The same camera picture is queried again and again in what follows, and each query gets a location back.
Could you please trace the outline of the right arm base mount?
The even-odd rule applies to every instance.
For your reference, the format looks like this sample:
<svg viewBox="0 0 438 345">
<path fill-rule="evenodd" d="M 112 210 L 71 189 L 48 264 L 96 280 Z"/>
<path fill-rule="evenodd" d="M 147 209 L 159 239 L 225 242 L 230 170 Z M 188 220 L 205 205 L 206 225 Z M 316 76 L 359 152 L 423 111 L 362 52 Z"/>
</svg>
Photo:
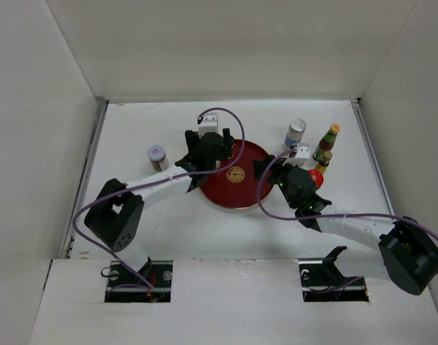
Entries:
<svg viewBox="0 0 438 345">
<path fill-rule="evenodd" d="M 298 261 L 304 302 L 369 302 L 365 278 L 346 277 L 335 266 L 346 249 L 346 246 L 337 246 L 325 257 Z"/>
</svg>

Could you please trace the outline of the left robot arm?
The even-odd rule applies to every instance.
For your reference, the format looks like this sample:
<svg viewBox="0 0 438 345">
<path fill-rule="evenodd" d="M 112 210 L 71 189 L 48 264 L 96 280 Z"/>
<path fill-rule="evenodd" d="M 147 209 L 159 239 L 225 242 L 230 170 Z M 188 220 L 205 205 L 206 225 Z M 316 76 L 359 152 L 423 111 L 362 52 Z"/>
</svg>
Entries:
<svg viewBox="0 0 438 345">
<path fill-rule="evenodd" d="M 136 233 L 143 211 L 172 196 L 189 193 L 205 184 L 218 163 L 233 155 L 234 138 L 229 129 L 222 134 L 185 132 L 187 154 L 174 166 L 140 180 L 144 187 L 136 190 L 136 182 L 122 183 L 111 179 L 98 198 L 112 195 L 90 207 L 84 224 L 104 245 L 128 265 L 126 278 L 140 287 L 148 283 L 150 258 L 136 243 Z"/>
</svg>

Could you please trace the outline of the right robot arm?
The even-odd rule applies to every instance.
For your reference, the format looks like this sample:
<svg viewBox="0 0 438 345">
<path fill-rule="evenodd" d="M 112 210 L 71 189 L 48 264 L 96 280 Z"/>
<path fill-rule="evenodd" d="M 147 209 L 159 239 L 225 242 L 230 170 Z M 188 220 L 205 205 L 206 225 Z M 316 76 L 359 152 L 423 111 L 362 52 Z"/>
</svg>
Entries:
<svg viewBox="0 0 438 345">
<path fill-rule="evenodd" d="M 319 233 L 334 234 L 380 253 L 391 281 L 421 295 L 438 275 L 437 238 L 414 219 L 382 213 L 352 213 L 317 194 L 310 173 L 273 155 L 253 161 L 260 183 L 277 185 L 293 221 Z"/>
</svg>

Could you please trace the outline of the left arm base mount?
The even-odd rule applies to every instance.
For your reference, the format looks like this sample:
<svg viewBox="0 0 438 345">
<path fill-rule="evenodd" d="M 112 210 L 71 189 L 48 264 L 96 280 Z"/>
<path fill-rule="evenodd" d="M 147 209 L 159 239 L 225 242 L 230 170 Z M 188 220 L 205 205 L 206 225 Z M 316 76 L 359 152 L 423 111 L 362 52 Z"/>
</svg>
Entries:
<svg viewBox="0 0 438 345">
<path fill-rule="evenodd" d="M 101 270 L 106 279 L 106 303 L 169 303 L 173 281 L 173 261 L 151 261 L 139 274 L 153 287 L 115 261 Z"/>
</svg>

